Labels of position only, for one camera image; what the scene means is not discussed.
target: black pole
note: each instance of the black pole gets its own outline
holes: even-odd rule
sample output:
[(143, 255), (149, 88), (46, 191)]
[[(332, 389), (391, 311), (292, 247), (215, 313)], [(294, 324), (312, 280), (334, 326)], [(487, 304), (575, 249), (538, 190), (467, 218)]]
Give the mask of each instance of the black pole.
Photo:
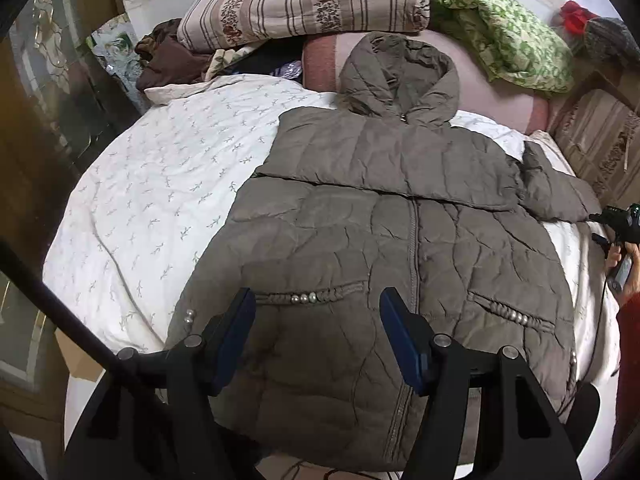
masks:
[(108, 373), (119, 380), (133, 396), (146, 399), (160, 408), (160, 412), (165, 412), (160, 400), (148, 388), (143, 386), (136, 375), (122, 366), (117, 356), (74, 316), (41, 279), (27, 268), (4, 238), (0, 239), (0, 270), (71, 341), (76, 343)]

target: green patterned blanket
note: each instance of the green patterned blanket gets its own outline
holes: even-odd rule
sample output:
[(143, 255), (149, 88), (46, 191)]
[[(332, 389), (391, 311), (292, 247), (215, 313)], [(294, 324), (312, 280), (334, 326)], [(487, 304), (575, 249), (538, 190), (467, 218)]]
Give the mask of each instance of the green patterned blanket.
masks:
[(430, 28), (472, 48), (489, 81), (567, 92), (574, 83), (566, 43), (515, 0), (431, 0)]

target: person's arm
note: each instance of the person's arm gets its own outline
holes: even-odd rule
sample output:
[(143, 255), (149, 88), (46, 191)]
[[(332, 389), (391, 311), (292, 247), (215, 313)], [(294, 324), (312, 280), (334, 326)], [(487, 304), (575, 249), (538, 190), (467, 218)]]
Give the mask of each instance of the person's arm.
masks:
[[(640, 414), (640, 250), (635, 244), (625, 244), (633, 258), (633, 267), (622, 294), (616, 299), (620, 305), (620, 371), (616, 397), (616, 427), (612, 452), (625, 441), (638, 423)], [(605, 264), (607, 272), (621, 259), (620, 247), (612, 246)]]

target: mattress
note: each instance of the mattress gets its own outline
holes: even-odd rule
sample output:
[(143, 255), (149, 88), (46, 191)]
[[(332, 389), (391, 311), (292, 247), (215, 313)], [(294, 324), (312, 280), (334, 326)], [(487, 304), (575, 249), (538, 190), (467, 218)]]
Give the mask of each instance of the mattress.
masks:
[[(236, 190), (262, 164), (278, 116), (299, 106), (335, 108), (342, 97), (271, 76), (222, 76), (149, 89), (156, 104), (81, 177), (44, 264), (47, 286), (112, 351), (164, 345), (175, 304), (199, 256), (224, 224)], [(521, 158), (542, 145), (553, 167), (571, 168), (545, 132), (526, 137), (459, 111), (451, 121), (489, 136)], [(578, 378), (606, 380), (618, 362), (618, 305), (605, 296), (597, 224), (545, 222), (575, 307)]]

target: gray cloth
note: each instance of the gray cloth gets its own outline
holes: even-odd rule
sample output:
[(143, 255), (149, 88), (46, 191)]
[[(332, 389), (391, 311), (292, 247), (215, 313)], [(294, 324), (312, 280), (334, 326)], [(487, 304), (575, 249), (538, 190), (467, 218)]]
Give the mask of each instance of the gray cloth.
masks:
[[(380, 322), (387, 286), (468, 348), (518, 348), (565, 411), (575, 389), (572, 301), (556, 250), (524, 205), (575, 221), (597, 200), (535, 160), (534, 144), (521, 166), (491, 139), (452, 128), (458, 76), (432, 46), (368, 34), (342, 88), (353, 112), (280, 116), (267, 160), (238, 190), (177, 303), (168, 346), (186, 335), (187, 309), (200, 332), (240, 286), (256, 293), (239, 369), (212, 399), (218, 422), (320, 465), (403, 469), (426, 399), (403, 383)], [(292, 303), (312, 292), (316, 302)], [(476, 423), (462, 462), (472, 460)]]
[(640, 66), (640, 48), (625, 23), (617, 18), (593, 18), (584, 27), (584, 46), (591, 60), (617, 58), (622, 66)]

